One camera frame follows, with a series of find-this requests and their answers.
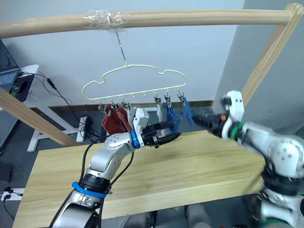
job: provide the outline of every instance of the red cloth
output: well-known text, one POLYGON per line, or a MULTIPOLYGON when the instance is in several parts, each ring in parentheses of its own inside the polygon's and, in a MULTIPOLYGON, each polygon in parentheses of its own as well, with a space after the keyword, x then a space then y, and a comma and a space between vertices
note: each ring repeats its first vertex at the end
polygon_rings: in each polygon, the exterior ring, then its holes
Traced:
POLYGON ((118 111, 117 111, 117 116, 118 118, 123 122, 125 128, 127 129, 128 132, 131 132, 132 128, 128 122, 128 115, 127 115, 127 111, 122 108, 119 107, 118 111))
POLYGON ((126 132, 122 125, 122 121, 118 118, 117 112, 111 107, 110 104, 107 104, 106 107, 109 111, 111 111, 110 115, 105 115, 102 123, 106 132, 108 132, 109 135, 126 132))

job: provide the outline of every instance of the power strip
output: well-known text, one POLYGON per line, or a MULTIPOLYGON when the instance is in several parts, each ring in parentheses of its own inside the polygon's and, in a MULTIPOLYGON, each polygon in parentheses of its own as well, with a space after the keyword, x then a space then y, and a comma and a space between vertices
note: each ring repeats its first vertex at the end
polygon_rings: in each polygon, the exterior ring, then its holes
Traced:
MULTIPOLYGON (((19 193, 19 194, 23 194, 24 193, 24 189, 12 189, 15 193, 19 193)), ((7 199, 6 201, 13 201, 13 200, 21 200, 22 199, 22 196, 18 196, 17 194, 15 193, 8 193, 7 191, 5 191, 1 197, 1 201, 3 201, 4 197, 6 195, 10 195, 10 198, 7 199)))

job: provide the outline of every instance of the baseboard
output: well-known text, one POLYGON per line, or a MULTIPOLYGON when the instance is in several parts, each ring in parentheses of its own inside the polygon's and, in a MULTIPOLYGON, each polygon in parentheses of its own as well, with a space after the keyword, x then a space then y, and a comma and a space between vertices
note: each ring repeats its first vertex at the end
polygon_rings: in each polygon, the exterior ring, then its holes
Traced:
MULTIPOLYGON (((212 106, 213 101, 189 101, 190 107, 210 107, 212 106)), ((182 108, 181 102, 172 102, 173 108, 182 108)), ((134 103, 132 106, 145 108, 145 107, 156 107, 156 103, 134 103)), ((85 105, 74 105, 73 110, 75 112, 83 112, 83 111, 97 111, 98 104, 85 104, 85 105)), ((60 112, 69 112, 68 106, 52 106, 49 107, 52 109, 55 113, 60 112)), ((40 111, 37 108, 32 108, 33 111, 40 113, 40 111)))

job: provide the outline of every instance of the wooden board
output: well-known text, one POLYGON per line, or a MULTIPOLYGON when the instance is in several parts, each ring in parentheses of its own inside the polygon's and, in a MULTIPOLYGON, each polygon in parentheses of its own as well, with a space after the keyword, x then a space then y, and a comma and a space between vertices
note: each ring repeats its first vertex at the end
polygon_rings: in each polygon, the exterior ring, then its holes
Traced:
MULTIPOLYGON (((40 151, 14 227, 45 227, 78 181, 87 146, 40 151)), ((96 144, 89 151, 87 165, 96 144)), ((127 156, 121 171, 129 162, 127 156)), ((184 133, 158 149, 137 150, 126 173, 105 200, 103 218, 239 196, 264 166, 258 155, 235 142, 203 132, 184 133)))
POLYGON ((64 134, 40 115, 35 113, 29 107, 24 105, 10 93, 0 88, 0 106, 8 113, 18 118, 28 126, 45 134, 48 138, 64 146, 77 146, 77 143, 71 136, 64 134))

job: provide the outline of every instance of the white cloth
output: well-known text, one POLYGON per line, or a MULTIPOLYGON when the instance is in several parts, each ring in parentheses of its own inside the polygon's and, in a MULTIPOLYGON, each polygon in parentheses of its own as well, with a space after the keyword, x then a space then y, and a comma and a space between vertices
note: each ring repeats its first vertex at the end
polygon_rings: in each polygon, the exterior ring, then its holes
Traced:
MULTIPOLYGON (((159 122, 164 122, 167 121, 167 109, 166 109, 166 103, 164 102, 160 102, 159 104, 156 105, 157 106, 157 116, 158 116, 158 120, 159 122)), ((170 130, 168 128, 161 130, 161 135, 167 135, 170 134, 170 130)))
POLYGON ((135 115, 135 112, 136 112, 136 107, 132 107, 130 105, 130 108, 131 108, 130 110, 126 109, 126 111, 127 111, 129 125, 131 126, 132 130, 134 130, 133 119, 134 119, 134 115, 135 115))

